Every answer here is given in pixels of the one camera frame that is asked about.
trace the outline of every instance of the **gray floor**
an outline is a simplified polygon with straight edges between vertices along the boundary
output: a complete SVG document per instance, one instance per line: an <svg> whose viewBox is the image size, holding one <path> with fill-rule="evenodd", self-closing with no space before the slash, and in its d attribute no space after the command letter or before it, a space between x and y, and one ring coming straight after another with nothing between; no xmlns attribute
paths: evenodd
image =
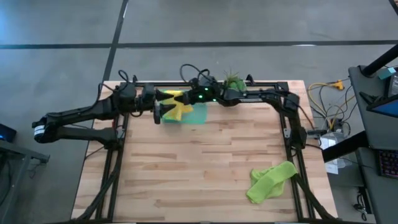
<svg viewBox="0 0 398 224"><path fill-rule="evenodd" d="M121 3L1 1L0 44L111 43ZM388 0L130 0L119 42L394 40L397 23ZM110 80L120 79L118 69L140 80L178 80L179 66L192 63L217 78L231 69L255 79L296 79L309 85L346 78L348 67L367 64L390 47L119 49ZM0 50L0 123L18 130L16 144L51 155L34 179L26 178L16 223L69 219L87 142L37 144L30 126L46 112L90 105L108 54L109 49ZM325 89L323 97L335 104L342 94ZM352 134L363 130L357 109L349 123ZM316 125L322 126L322 120ZM352 208L356 190L332 183L332 191L339 217L361 221Z"/></svg>

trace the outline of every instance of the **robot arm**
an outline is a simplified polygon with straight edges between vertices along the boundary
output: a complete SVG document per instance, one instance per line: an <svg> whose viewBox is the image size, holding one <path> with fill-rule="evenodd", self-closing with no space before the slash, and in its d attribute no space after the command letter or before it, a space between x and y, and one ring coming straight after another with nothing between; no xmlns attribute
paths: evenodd
<svg viewBox="0 0 398 224"><path fill-rule="evenodd" d="M192 89L182 96L175 97L185 105L216 101L223 106L235 106L239 103L268 103L278 113L285 116L290 124L290 146L295 149L304 149L307 132L301 126L299 118L300 98L294 93L285 90L253 90L238 91L220 84L214 77L203 75L201 79L193 78L189 81Z"/></svg>
<svg viewBox="0 0 398 224"><path fill-rule="evenodd" d="M153 85L145 85L142 94L137 96L135 82L122 83L111 96L97 100L92 106L57 113L47 113L39 121L33 122L34 139L39 143L54 142L59 139L95 140L112 147L118 141L114 128L102 130L63 127L64 125L91 119L108 120L120 114L153 111L154 121L160 124L160 118L175 105L156 105L156 101L172 98L173 95L155 90Z"/></svg>

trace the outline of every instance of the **monitor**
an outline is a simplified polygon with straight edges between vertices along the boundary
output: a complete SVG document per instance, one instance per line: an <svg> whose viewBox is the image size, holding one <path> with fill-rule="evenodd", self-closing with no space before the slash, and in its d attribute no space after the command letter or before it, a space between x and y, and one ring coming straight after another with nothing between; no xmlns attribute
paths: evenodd
<svg viewBox="0 0 398 224"><path fill-rule="evenodd" d="M398 118L398 95L373 103L367 109L368 111Z"/></svg>

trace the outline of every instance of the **desk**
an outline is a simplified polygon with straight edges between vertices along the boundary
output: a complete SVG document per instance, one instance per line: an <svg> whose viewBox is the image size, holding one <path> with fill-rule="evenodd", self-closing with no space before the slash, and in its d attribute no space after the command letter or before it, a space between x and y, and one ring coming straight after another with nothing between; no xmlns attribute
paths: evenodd
<svg viewBox="0 0 398 224"><path fill-rule="evenodd" d="M311 116L304 82L288 83ZM105 84L114 87L119 82ZM103 88L101 98L110 94ZM156 125L150 113L129 119L114 222L296 221L289 180L278 198L260 205L246 198L251 169L265 169L286 160L279 114L265 103L232 108L208 103L207 108L206 123L200 125ZM302 125L310 128L301 112L300 117ZM96 129L107 126L111 126L110 121L94 123ZM99 147L91 142L87 153ZM322 153L307 147L303 156L312 192L337 217ZM85 161L72 218L81 215L98 193L105 157L102 150ZM303 193L300 195L306 211Z"/></svg>
<svg viewBox="0 0 398 224"><path fill-rule="evenodd" d="M360 167L360 178L364 180L364 186L369 194L372 212L377 223L397 223L395 207L398 201L398 180L381 177L378 174L374 149L397 149L395 129L398 126L398 119L367 111L368 104L359 95L361 91L370 95L382 95L385 81L378 79L377 76L374 78L363 76L358 67L351 67L348 71L365 130L324 150L323 157L327 162L355 152L360 164L374 167L374 169Z"/></svg>

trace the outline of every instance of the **wooden tabletop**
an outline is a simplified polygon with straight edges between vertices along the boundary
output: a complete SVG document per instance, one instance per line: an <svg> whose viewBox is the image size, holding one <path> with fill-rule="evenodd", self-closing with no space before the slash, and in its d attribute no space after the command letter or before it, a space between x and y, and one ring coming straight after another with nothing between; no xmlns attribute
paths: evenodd
<svg viewBox="0 0 398 224"><path fill-rule="evenodd" d="M304 82L287 82L312 118ZM105 84L114 87L119 82ZM101 98L110 94L103 88ZM150 113L130 117L114 222L297 221L289 180L280 197L260 205L246 198L251 169L266 169L286 160L279 114L265 103L232 108L207 103L207 112L205 124L156 125ZM300 118L302 125L310 129L301 112ZM109 126L111 121L94 123L95 129ZM91 142L87 154L99 147L100 143ZM303 156L312 192L337 217L322 153L306 147ZM81 215L98 193L105 158L106 150L101 150L85 161L72 218ZM307 217L301 190L300 198Z"/></svg>

